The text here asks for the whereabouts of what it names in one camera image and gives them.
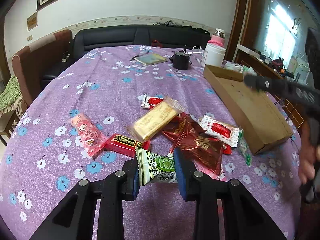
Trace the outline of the person's right hand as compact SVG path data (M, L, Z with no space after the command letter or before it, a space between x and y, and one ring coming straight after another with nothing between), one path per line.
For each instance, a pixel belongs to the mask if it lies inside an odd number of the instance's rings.
M316 172L314 164L319 161L319 146L314 147L310 142L310 127L305 121L302 124L301 148L299 150L300 165L298 176L302 184L306 184L308 180L313 180Z

